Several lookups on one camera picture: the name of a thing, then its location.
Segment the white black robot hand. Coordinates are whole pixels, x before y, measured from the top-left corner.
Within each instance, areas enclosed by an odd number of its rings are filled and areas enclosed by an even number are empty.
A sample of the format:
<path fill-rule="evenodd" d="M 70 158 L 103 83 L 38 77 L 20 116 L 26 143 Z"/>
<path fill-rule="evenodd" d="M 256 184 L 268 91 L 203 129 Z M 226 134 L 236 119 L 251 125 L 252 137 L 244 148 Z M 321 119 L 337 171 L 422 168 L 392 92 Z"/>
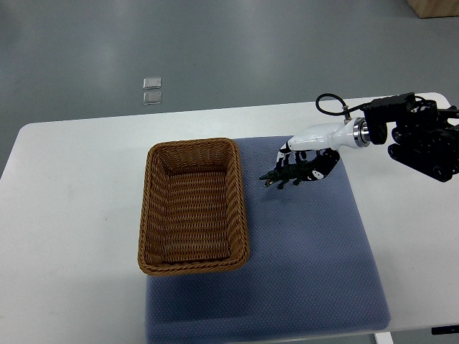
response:
<path fill-rule="evenodd" d="M 313 125 L 293 136 L 279 149 L 275 169 L 282 170 L 289 164 L 291 153 L 295 164 L 304 164 L 306 174 L 296 176 L 293 182 L 321 180 L 334 169 L 339 161 L 341 146 L 365 148 L 371 143 L 369 130 L 363 118 L 354 118 L 344 123 Z"/>

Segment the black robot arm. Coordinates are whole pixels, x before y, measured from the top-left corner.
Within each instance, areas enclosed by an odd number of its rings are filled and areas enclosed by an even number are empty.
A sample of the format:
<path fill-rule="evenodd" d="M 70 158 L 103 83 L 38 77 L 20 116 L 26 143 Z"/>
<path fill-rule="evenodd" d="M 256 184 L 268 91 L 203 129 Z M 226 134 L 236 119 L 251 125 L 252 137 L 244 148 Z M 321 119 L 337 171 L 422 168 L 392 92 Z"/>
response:
<path fill-rule="evenodd" d="M 440 109 L 434 100 L 413 92 L 383 97 L 362 105 L 369 138 L 382 145 L 388 136 L 388 123 L 394 123 L 394 143 L 389 156 L 437 181 L 449 181 L 458 174 L 458 108 Z"/>

